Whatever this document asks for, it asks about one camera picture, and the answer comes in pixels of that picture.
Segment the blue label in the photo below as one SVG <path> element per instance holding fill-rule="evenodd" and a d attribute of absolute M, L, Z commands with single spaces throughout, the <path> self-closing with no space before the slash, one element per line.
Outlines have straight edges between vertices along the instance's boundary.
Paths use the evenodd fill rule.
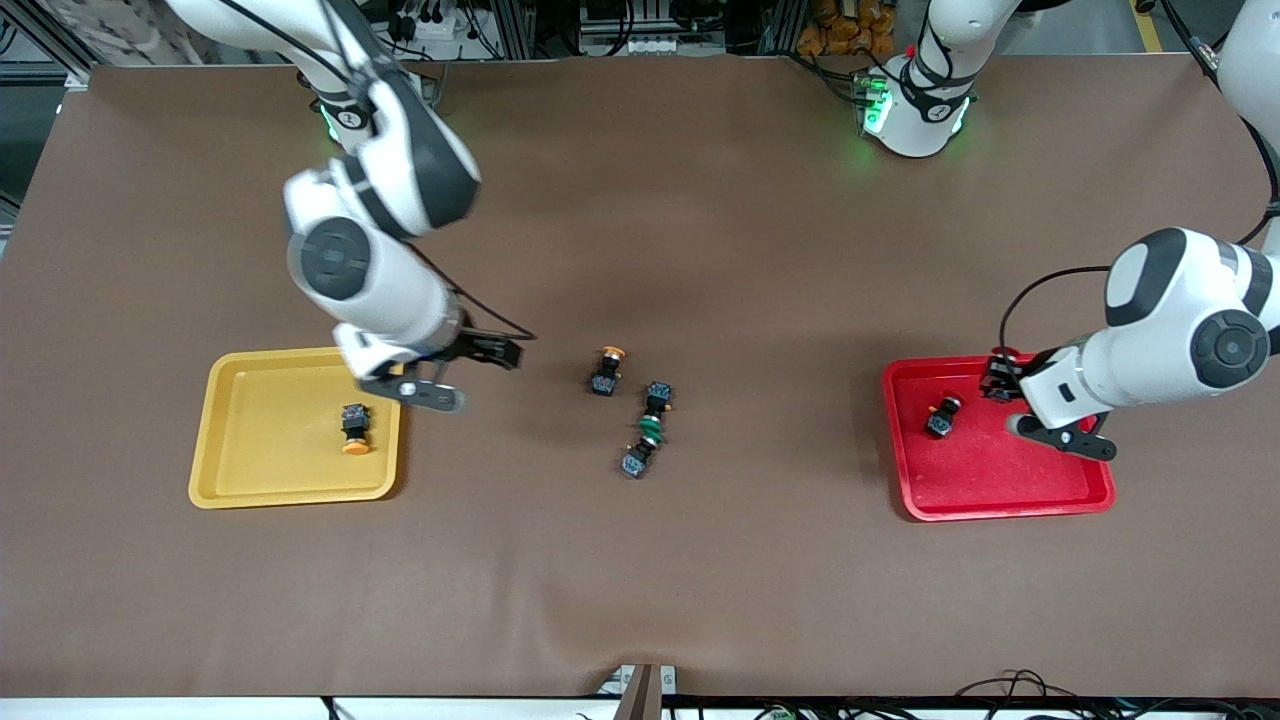
<path fill-rule="evenodd" d="M 631 455 L 622 456 L 622 471 L 631 475 L 632 478 L 639 478 L 640 473 L 644 473 L 645 464 L 636 460 Z"/>

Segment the red tray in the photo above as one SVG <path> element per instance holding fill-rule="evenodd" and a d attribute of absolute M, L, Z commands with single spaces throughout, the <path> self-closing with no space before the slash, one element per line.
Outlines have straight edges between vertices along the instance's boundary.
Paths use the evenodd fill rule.
<path fill-rule="evenodd" d="M 1059 452 L 1014 436 L 1010 415 L 1024 401 L 987 400 L 978 382 L 986 356 L 899 360 L 884 369 L 897 480 L 908 512 L 919 520 L 977 520 L 1102 512 L 1115 502 L 1105 462 Z M 945 439 L 924 433 L 929 407 L 960 400 Z"/>

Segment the brown table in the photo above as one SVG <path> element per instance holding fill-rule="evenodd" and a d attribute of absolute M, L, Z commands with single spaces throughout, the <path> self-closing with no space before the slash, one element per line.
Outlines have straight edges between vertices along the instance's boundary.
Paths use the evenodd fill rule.
<path fill-rule="evenodd" d="M 541 333 L 458 364 L 380 502 L 201 511 L 209 366 L 325 345 L 280 183 L 332 152 L 289 69 L 99 70 L 67 97 L 0 265 L 0 694 L 568 694 L 621 662 L 692 693 L 1280 694 L 1280 373 L 1115 415 L 1119 501 L 924 525 L 879 373 L 980 354 L 1039 274 L 1265 201 L 1185 58 L 1001 59 L 937 158 L 890 156 L 786 60 L 458 67 L 485 187 L 422 241 Z M 1059 281 L 1011 341 L 1102 320 Z M 627 391 L 584 392 L 595 351 Z M 675 384 L 659 465 L 613 470 Z"/>

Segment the tray rim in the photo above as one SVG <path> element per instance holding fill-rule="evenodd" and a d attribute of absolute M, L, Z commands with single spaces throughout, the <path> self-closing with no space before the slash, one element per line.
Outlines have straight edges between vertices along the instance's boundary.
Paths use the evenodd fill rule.
<path fill-rule="evenodd" d="M 1020 355 L 1019 360 L 1025 360 L 1030 355 Z M 890 439 L 893 442 L 893 464 L 897 468 L 897 487 L 899 497 L 902 501 L 906 511 L 916 520 L 924 523 L 950 523 L 956 520 L 996 520 L 1002 518 L 1052 518 L 1062 515 L 1091 515 L 1096 512 L 1105 512 L 1115 505 L 1116 489 L 1115 480 L 1111 475 L 1111 468 L 1105 462 L 1100 462 L 1100 473 L 1102 477 L 1102 484 L 1106 491 L 1106 496 L 1092 503 L 1079 503 L 1064 509 L 1062 505 L 1050 506 L 1050 505 L 1030 505 L 1027 507 L 1012 507 L 1012 509 L 993 509 L 993 510 L 968 510 L 961 512 L 933 512 L 931 510 L 924 510 L 915 503 L 911 498 L 911 483 L 908 479 L 906 469 L 906 448 L 902 445 L 902 434 L 895 432 L 897 428 L 900 418 L 897 415 L 897 396 L 893 391 L 893 378 L 895 374 L 902 369 L 908 368 L 920 368 L 928 365 L 961 365 L 972 363 L 986 363 L 986 355 L 948 355 L 940 357 L 904 357 L 893 360 L 884 366 L 884 373 L 881 375 L 881 386 L 884 392 L 884 410 L 890 420 Z"/>
<path fill-rule="evenodd" d="M 323 502 L 360 502 L 378 500 L 390 492 L 399 475 L 399 446 L 402 425 L 402 410 L 399 402 L 390 405 L 390 437 L 387 448 L 387 478 L 378 487 L 362 491 L 349 489 L 311 489 L 300 492 L 273 492 L 253 496 L 225 495 L 206 496 L 200 492 L 200 480 L 205 473 L 206 451 L 209 450 L 209 428 L 214 421 L 214 400 L 216 397 L 218 378 L 223 370 L 232 364 L 246 360 L 276 360 L 276 359 L 308 359 L 337 356 L 339 364 L 346 366 L 342 352 L 337 347 L 296 347 L 289 350 L 248 350 L 228 352 L 219 357 L 209 369 L 209 379 L 205 383 L 205 400 L 200 410 L 200 429 L 196 430 L 196 451 L 191 464 L 191 477 L 187 482 L 187 498 L 201 510 L 234 510 L 242 507 L 276 507 L 280 505 L 315 505 Z"/>

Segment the tray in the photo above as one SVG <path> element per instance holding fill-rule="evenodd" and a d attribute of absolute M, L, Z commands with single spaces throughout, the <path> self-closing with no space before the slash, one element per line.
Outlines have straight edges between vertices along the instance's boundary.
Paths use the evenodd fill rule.
<path fill-rule="evenodd" d="M 342 406 L 369 407 L 367 455 Z M 401 406 L 356 388 L 337 348 L 224 355 L 209 372 L 188 496 L 197 507 L 375 500 L 396 482 Z"/>
<path fill-rule="evenodd" d="M 899 360 L 884 369 L 902 503 L 925 521 L 1102 512 L 1115 502 L 1105 462 L 1059 452 L 1006 429 L 1027 402 L 987 400 L 978 382 L 986 356 Z M 963 402 L 945 439 L 924 433 L 929 406 Z"/>

